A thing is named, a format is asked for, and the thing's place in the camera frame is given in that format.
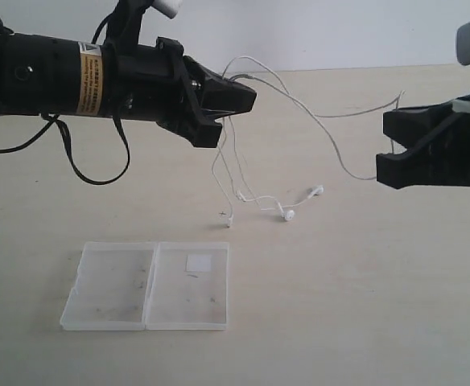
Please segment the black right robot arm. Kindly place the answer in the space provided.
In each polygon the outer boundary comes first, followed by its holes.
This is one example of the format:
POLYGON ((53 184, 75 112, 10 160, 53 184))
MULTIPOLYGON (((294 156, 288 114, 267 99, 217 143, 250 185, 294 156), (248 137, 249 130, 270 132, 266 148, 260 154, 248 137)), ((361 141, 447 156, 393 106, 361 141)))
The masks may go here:
POLYGON ((383 134, 405 148, 377 154, 377 181, 394 189, 470 187, 470 93, 383 114, 383 134))

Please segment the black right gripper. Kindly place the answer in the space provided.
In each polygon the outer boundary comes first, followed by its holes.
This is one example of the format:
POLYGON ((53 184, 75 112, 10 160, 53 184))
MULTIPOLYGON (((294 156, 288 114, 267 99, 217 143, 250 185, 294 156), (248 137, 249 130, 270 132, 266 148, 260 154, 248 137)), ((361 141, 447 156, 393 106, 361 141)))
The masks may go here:
POLYGON ((470 187, 470 93, 384 113, 383 134, 407 150, 377 154, 377 181, 393 189, 470 187))

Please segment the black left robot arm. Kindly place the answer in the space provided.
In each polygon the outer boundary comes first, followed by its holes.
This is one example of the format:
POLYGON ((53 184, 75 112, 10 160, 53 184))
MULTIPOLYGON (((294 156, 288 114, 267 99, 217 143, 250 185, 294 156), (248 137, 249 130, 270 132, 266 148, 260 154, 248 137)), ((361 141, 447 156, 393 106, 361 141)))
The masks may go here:
POLYGON ((150 121, 213 148, 221 118, 248 113, 257 93, 210 71, 175 40, 124 52, 0 27, 0 116, 117 117, 150 121))

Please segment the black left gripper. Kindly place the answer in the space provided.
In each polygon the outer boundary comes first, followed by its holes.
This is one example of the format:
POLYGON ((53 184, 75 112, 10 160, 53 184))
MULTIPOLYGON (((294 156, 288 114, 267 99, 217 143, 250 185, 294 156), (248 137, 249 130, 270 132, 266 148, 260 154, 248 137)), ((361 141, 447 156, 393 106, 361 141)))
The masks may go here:
POLYGON ((248 113, 256 101, 252 88, 220 76, 191 56, 183 60, 183 46, 173 39, 160 37, 154 47, 138 45, 129 53, 108 43, 103 53, 101 115, 155 122, 195 148, 218 145, 222 124, 208 118, 248 113))

